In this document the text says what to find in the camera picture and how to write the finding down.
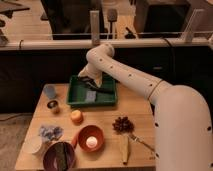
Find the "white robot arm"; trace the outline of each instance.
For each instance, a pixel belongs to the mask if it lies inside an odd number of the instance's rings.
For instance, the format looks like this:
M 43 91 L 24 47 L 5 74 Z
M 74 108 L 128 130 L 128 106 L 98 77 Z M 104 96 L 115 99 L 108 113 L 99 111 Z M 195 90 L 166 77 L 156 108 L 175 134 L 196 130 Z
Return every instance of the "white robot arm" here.
M 100 85 L 105 72 L 155 106 L 156 170 L 212 171 L 212 125 L 205 99 L 190 87 L 173 86 L 121 64 L 113 56 L 110 44 L 91 49 L 79 76 L 88 76 Z

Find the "candle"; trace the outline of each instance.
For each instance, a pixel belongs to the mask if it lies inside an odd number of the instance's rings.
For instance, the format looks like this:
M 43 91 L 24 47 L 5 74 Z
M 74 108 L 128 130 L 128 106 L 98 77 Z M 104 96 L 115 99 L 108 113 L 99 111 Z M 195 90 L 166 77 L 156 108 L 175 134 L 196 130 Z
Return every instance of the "candle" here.
M 98 144 L 97 138 L 95 138 L 93 136 L 87 138 L 87 141 L 86 141 L 87 147 L 94 148 L 94 147 L 96 147 L 97 144 Z

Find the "floor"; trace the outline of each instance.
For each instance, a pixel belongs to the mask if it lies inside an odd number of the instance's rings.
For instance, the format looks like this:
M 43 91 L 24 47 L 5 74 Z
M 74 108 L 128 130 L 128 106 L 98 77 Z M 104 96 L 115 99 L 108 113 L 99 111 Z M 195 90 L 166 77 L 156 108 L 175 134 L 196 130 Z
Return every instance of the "floor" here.
M 0 114 L 0 120 L 19 114 Z M 31 113 L 0 121 L 0 170 L 13 171 L 19 150 L 22 146 L 27 129 L 32 118 Z
M 3 33 L 10 41 L 13 40 L 51 40 L 51 28 L 48 21 L 41 21 L 43 7 L 40 0 L 18 0 L 17 3 L 30 7 L 30 10 L 14 12 L 11 19 L 4 15 L 0 18 L 6 22 L 2 28 Z M 109 8 L 115 8 L 118 12 L 116 23 L 117 38 L 124 38 L 125 27 L 133 28 L 135 6 L 130 5 L 129 0 L 103 0 L 103 12 L 105 26 L 109 23 L 106 20 L 106 13 Z

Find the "wooden table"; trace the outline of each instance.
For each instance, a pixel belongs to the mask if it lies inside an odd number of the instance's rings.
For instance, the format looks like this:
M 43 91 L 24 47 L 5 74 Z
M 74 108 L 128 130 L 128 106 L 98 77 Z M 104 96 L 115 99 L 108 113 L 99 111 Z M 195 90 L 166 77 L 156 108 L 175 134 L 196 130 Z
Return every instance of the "wooden table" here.
M 77 145 L 75 152 L 77 161 L 75 168 L 118 168 L 118 167 L 149 167 L 155 166 L 153 153 L 142 144 L 130 140 L 130 155 L 127 165 L 122 164 L 122 157 L 118 148 L 118 135 L 112 129 L 114 120 L 121 116 L 128 116 L 135 125 L 134 133 L 143 138 L 148 144 L 154 146 L 154 121 L 152 109 L 148 101 L 121 84 L 117 84 L 118 103 L 108 107 L 85 107 L 84 121 L 81 125 L 74 125 L 69 114 L 73 110 L 66 104 L 68 84 L 55 84 L 57 98 L 61 112 L 53 115 L 46 107 L 48 98 L 42 93 L 35 110 L 33 119 L 26 134 L 25 141 L 38 135 L 43 124 L 57 124 L 64 129 L 60 140 L 71 142 L 75 134 L 84 126 L 95 124 L 102 128 L 105 136 L 103 150 L 87 154 Z M 34 156 L 20 150 L 16 170 L 42 170 L 43 155 Z

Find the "wooden bowl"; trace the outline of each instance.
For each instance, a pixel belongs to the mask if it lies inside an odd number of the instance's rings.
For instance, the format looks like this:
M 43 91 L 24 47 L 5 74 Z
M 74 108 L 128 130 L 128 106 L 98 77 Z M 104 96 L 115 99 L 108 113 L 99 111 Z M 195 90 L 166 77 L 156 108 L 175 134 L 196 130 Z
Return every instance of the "wooden bowl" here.
M 78 134 L 78 144 L 85 152 L 97 151 L 103 143 L 103 132 L 95 125 L 85 126 Z
M 44 155 L 43 166 L 45 171 L 58 171 L 56 149 L 55 146 L 59 143 L 63 143 L 66 148 L 66 163 L 67 169 L 70 169 L 75 164 L 75 151 L 71 144 L 67 142 L 57 142 L 49 147 Z

